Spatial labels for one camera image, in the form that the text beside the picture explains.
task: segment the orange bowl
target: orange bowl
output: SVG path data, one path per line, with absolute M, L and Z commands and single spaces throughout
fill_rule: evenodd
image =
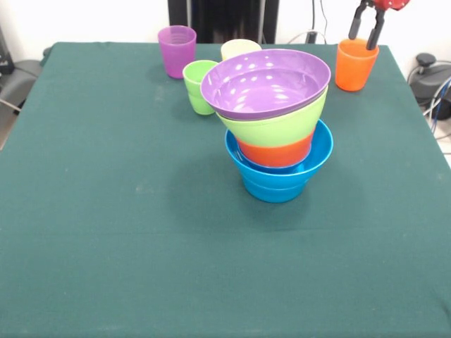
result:
M 302 162 L 309 155 L 314 131 L 286 146 L 254 146 L 235 138 L 241 152 L 250 161 L 265 167 L 288 167 Z

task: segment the black panel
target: black panel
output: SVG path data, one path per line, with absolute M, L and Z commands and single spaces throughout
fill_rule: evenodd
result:
M 186 0 L 168 0 L 168 11 L 169 11 L 169 25 L 188 26 Z
M 260 0 L 191 0 L 192 28 L 200 43 L 259 42 Z
M 191 0 L 192 27 L 199 43 L 245 38 L 258 41 L 260 0 Z M 276 41 L 279 0 L 266 0 L 263 43 Z M 170 25 L 187 25 L 187 1 L 168 0 Z
M 279 0 L 266 0 L 265 18 L 263 21 L 264 43 L 276 43 L 277 17 L 279 13 Z

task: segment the plastic bowl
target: plastic bowl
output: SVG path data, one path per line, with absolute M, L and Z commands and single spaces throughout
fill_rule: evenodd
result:
M 238 146 L 238 150 L 236 153 L 237 157 L 239 158 L 241 156 L 241 158 L 239 158 L 240 160 L 242 160 L 243 163 L 246 163 L 249 167 L 258 170 L 258 171 L 263 171 L 265 173 L 273 173 L 273 174 L 288 174 L 288 173 L 293 173 L 294 170 L 298 169 L 298 166 L 302 163 L 296 163 L 294 165 L 289 165 L 286 167 L 268 167 L 265 165 L 259 165 L 251 160 L 249 160 L 240 150 L 240 147 Z
M 292 113 L 257 121 L 229 120 L 216 113 L 240 141 L 254 146 L 286 146 L 306 138 L 314 130 L 326 101 L 328 88 L 314 102 Z
M 330 68 L 315 55 L 292 49 L 263 49 L 213 67 L 201 93 L 231 120 L 261 120 L 300 109 L 323 93 Z
M 309 155 L 313 131 L 309 136 L 286 146 L 255 146 L 237 139 L 243 156 L 250 162 L 264 167 L 290 167 L 302 162 Z
M 255 170 L 240 158 L 238 143 L 230 130 L 225 132 L 225 147 L 238 167 L 246 190 L 255 198 L 270 203 L 286 202 L 299 196 L 307 181 L 327 161 L 333 149 L 332 133 L 323 121 L 316 126 L 311 151 L 302 163 L 288 174 Z

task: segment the plastic cup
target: plastic cup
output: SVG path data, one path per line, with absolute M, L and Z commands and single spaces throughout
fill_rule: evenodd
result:
M 370 51 L 366 49 L 366 40 L 341 41 L 337 48 L 336 85 L 348 92 L 356 92 L 365 87 L 378 54 L 378 46 Z
M 183 79 L 188 91 L 188 98 L 194 111 L 200 115 L 210 115 L 214 109 L 204 100 L 200 84 L 204 76 L 218 63 L 211 60 L 193 61 L 183 68 Z
M 221 58 L 224 61 L 234 56 L 250 53 L 251 51 L 261 51 L 261 46 L 252 40 L 233 39 L 221 46 Z
M 183 79 L 183 68 L 194 61 L 196 32 L 186 26 L 169 26 L 158 33 L 158 42 L 166 73 L 175 79 Z

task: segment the cable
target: cable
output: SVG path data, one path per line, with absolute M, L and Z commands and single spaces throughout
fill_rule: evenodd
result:
M 291 44 L 291 43 L 292 43 L 293 41 L 295 41 L 298 37 L 300 37 L 300 36 L 302 36 L 302 35 L 304 35 L 304 34 L 308 34 L 308 33 L 310 33 L 310 32 L 315 32 L 315 33 L 320 34 L 320 35 L 323 37 L 323 39 L 324 39 L 324 44 L 327 44 L 326 37 L 324 36 L 323 33 L 319 32 L 318 30 L 306 30 L 305 32 L 301 32 L 301 33 L 299 33 L 298 35 L 296 35 L 295 37 L 293 37 L 289 42 L 287 42 L 287 44 Z
M 415 74 L 418 69 L 420 69 L 421 66 L 418 65 L 417 67 L 415 67 L 414 69 L 412 69 L 412 71 L 409 73 L 409 76 L 407 76 L 407 83 L 410 85 L 410 78 L 412 77 L 413 74 Z
M 437 88 L 437 91 L 432 96 L 431 105 L 429 107 L 429 122 L 432 121 L 432 110 L 433 110 L 433 107 L 434 107 L 435 98 L 439 95 L 439 93 L 442 91 L 444 86 L 448 85 L 448 87 L 449 87 L 450 81 L 451 81 L 451 76 L 449 78 L 447 78 L 446 81 L 444 81 L 444 83 L 442 83 L 441 86 L 439 86 L 439 88 Z
M 446 134 L 445 136 L 437 137 L 436 140 L 438 141 L 439 139 L 446 139 L 447 137 L 451 137 L 451 133 L 450 134 Z
M 311 10 L 313 18 L 311 19 L 311 28 L 315 29 L 315 0 L 311 0 Z
M 324 21 L 326 22 L 326 25 L 324 26 L 324 35 L 326 35 L 326 32 L 327 32 L 327 17 L 326 17 L 326 14 L 324 14 L 323 0 L 319 0 L 319 4 L 321 5 L 321 12 L 323 13 Z
M 446 91 L 449 86 L 450 86 L 450 83 L 448 83 L 447 86 L 445 85 L 442 88 L 442 92 L 440 93 L 440 103 L 438 104 L 437 110 L 435 111 L 434 122 L 433 122 L 433 126 L 432 126 L 432 135 L 435 134 L 435 129 L 437 128 L 438 112 L 440 111 L 440 107 L 442 106 L 443 97 L 445 96 Z
M 4 104 L 5 106 L 8 106 L 9 108 L 14 109 L 15 111 L 22 111 L 22 109 L 20 109 L 19 107 L 14 106 L 13 104 L 10 104 L 9 102 L 7 102 L 3 99 L 0 99 L 0 104 Z
M 436 107 L 436 106 L 438 106 L 438 104 L 441 102 L 442 100 L 437 100 L 435 103 L 434 103 L 434 107 L 432 107 L 432 109 L 430 109 L 430 108 L 428 108 L 428 110 L 427 111 L 424 111 L 423 112 L 423 116 L 426 116 L 426 115 L 428 115 L 431 111 L 433 111 L 433 109 Z

